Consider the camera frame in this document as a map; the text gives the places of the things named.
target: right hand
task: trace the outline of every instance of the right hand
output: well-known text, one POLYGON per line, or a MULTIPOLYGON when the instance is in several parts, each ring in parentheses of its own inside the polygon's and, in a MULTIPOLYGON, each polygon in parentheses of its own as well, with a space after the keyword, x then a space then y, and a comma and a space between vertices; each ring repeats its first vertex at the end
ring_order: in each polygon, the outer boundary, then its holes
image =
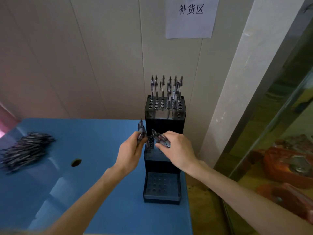
POLYGON ((170 159, 174 166, 188 173, 189 168, 198 163, 191 142, 184 135, 172 131, 167 131, 163 135, 170 141, 171 147, 167 148, 160 143, 156 143, 155 146, 170 159))

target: paper sign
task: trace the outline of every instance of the paper sign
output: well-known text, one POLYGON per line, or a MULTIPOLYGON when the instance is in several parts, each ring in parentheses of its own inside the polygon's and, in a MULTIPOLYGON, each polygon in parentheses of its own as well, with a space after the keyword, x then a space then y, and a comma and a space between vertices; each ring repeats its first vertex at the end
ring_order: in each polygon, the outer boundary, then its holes
POLYGON ((166 38, 211 38, 219 0, 166 0, 166 38))

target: pile of pens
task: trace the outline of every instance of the pile of pens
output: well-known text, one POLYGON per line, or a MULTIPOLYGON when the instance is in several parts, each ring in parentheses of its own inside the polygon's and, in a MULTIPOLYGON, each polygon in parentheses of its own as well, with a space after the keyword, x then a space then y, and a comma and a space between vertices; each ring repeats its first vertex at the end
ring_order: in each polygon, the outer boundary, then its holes
MULTIPOLYGON (((159 99, 158 95, 158 78, 155 76, 151 77, 151 100, 156 98, 156 100, 159 99)), ((160 81, 160 91, 162 92, 161 100, 164 100, 164 86, 165 86, 165 78, 163 75, 163 78, 160 81)), ((166 86, 166 91, 167 91, 167 109, 177 109, 178 101, 181 100, 182 94, 182 76, 180 80, 177 80, 177 76, 175 76, 173 85, 172 85, 172 77, 170 76, 167 86, 166 86)))
POLYGON ((54 141, 49 134, 30 132, 14 146, 0 151, 0 164, 8 173, 16 172, 42 158, 46 154, 46 147, 54 141))

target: wall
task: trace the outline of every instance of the wall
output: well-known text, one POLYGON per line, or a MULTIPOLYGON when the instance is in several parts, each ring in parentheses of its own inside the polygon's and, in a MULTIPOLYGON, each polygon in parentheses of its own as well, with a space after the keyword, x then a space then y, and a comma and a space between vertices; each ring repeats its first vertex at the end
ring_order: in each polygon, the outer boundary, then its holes
POLYGON ((254 1, 201 147, 209 166, 220 157, 303 1, 254 1))
POLYGON ((183 75, 198 152, 253 0, 220 0, 210 39, 167 40, 164 3, 0 0, 0 102, 18 119, 140 119, 151 75, 183 75))

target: table surface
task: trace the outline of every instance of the table surface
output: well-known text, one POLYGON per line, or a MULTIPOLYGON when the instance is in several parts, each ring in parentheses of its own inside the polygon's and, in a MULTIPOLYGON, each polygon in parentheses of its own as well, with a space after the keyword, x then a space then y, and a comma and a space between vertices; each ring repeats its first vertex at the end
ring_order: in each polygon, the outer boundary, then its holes
MULTIPOLYGON (((32 166, 7 175, 0 170, 0 229, 41 230, 56 221, 115 163, 119 146, 135 130, 136 120, 25 119, 0 139, 12 146, 27 132, 48 133, 56 142, 32 166), (77 167, 71 162, 82 160, 77 167)), ((112 191, 86 233, 192 234, 185 174, 180 205, 144 203, 145 164, 112 191)))

